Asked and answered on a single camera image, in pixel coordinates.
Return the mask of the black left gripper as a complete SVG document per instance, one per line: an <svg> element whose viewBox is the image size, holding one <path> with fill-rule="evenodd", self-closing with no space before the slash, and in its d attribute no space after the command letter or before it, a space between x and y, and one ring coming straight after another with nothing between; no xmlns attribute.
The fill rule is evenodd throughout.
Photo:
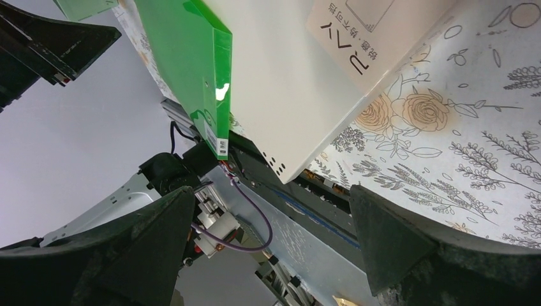
<svg viewBox="0 0 541 306"><path fill-rule="evenodd" d="M106 25L42 17L1 1L1 112L39 78L65 86L121 33Z"/></svg>

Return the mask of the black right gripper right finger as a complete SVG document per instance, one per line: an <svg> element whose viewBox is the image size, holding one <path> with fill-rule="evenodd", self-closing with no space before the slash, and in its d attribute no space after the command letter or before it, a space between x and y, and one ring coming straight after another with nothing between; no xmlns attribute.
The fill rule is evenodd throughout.
<svg viewBox="0 0 541 306"><path fill-rule="evenodd" d="M350 189L371 293L382 305L539 305L540 251L453 229Z"/></svg>

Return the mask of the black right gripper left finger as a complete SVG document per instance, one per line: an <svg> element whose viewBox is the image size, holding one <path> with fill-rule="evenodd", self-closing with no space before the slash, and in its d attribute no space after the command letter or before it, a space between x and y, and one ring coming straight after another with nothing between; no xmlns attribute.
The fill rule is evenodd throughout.
<svg viewBox="0 0 541 306"><path fill-rule="evenodd" d="M1 249L2 305L168 305L195 210L184 186L44 247Z"/></svg>

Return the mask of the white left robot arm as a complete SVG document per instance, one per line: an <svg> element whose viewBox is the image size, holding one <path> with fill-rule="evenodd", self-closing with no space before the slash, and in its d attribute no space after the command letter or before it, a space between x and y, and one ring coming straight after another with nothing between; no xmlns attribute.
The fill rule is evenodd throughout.
<svg viewBox="0 0 541 306"><path fill-rule="evenodd" d="M76 80L121 33L114 27L37 16L1 1L1 108L19 99L39 79L65 86ZM161 198L142 173L109 198L50 232L1 248L1 259L44 255L56 242L101 226Z"/></svg>

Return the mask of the green plastic file organizer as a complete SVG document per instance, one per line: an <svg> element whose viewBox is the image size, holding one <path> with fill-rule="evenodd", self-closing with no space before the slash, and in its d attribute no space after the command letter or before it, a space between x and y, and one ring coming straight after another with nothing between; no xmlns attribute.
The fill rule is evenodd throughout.
<svg viewBox="0 0 541 306"><path fill-rule="evenodd" d="M118 0L53 0L53 2L72 22L79 22L119 5Z"/></svg>

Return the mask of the green plastic folder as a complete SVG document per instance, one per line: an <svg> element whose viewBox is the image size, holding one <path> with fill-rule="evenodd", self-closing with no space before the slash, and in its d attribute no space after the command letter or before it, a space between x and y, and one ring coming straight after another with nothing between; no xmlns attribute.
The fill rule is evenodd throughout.
<svg viewBox="0 0 541 306"><path fill-rule="evenodd" d="M214 155L228 159L231 31L203 1L136 1L161 78Z"/></svg>

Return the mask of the white sketch pad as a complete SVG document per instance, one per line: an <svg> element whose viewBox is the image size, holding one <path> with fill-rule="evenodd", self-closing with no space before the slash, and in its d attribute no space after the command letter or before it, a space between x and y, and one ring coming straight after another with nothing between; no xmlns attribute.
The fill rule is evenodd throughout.
<svg viewBox="0 0 541 306"><path fill-rule="evenodd" d="M209 1L232 32L231 111L287 184L386 88L455 1Z"/></svg>

